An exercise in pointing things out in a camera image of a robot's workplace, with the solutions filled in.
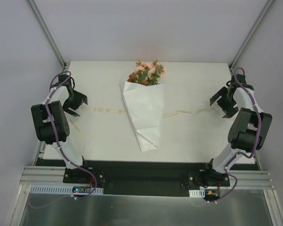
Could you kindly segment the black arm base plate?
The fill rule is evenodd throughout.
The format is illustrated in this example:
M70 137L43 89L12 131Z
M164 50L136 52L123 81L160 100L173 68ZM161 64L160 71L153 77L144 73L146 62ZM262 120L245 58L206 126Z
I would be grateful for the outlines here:
M229 189L258 172L256 164L235 164L233 171L218 173L209 163L86 161L81 169L67 169L61 160L38 160L42 168L59 168L65 184L92 182L109 195L187 197L189 191Z

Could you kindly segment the translucent white wrapping paper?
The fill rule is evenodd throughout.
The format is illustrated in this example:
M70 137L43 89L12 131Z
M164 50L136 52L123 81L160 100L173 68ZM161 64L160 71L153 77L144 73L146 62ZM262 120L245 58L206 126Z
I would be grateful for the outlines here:
M141 152L157 150L165 107L166 85L120 83L123 101Z

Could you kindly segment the pink rose stem with leaves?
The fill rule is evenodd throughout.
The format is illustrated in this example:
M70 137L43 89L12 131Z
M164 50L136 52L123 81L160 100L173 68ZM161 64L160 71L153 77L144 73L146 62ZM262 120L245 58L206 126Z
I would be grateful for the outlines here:
M137 61L136 62L136 67L140 64L145 64L142 63L141 61ZM164 74L166 73L166 68L164 65L159 64L158 61L153 61L151 63L151 65L155 66L156 71L154 72L153 76L151 78L148 77L148 82L149 85L148 86L152 86L152 85L158 85L158 80L164 76Z

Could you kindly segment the cream printed ribbon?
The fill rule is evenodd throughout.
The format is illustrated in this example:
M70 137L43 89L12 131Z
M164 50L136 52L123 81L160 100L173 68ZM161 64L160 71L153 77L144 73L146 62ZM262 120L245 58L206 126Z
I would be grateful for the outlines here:
M70 127L69 138L93 141L116 141L119 143L137 143L141 138L146 141L160 141L164 137L181 134L213 133L221 129L222 122L218 119L218 111L208 107L195 113L177 111L159 116L150 114L145 119L138 117L137 123L131 122L127 110L88 108L79 109L80 117L67 115Z

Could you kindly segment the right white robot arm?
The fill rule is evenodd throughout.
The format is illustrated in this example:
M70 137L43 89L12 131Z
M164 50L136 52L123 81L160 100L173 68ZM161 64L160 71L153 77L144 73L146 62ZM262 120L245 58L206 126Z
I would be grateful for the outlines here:
M213 97L225 118L235 117L229 130L227 146L205 167L205 186L217 186L229 177L229 169L241 158L251 159L262 148L269 131L272 115L264 112L254 97L254 88L246 82L245 73L235 73Z

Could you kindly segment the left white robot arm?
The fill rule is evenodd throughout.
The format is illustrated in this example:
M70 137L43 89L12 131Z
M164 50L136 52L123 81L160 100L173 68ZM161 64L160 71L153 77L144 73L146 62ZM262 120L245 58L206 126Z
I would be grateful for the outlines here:
M78 129L67 118L79 117L76 110L88 103L88 97L75 90L70 71L64 71L50 83L50 92L43 102L31 106L34 129L39 141L54 148L62 157L66 169L65 183L87 183L92 177L82 155L80 141L71 139L71 132Z

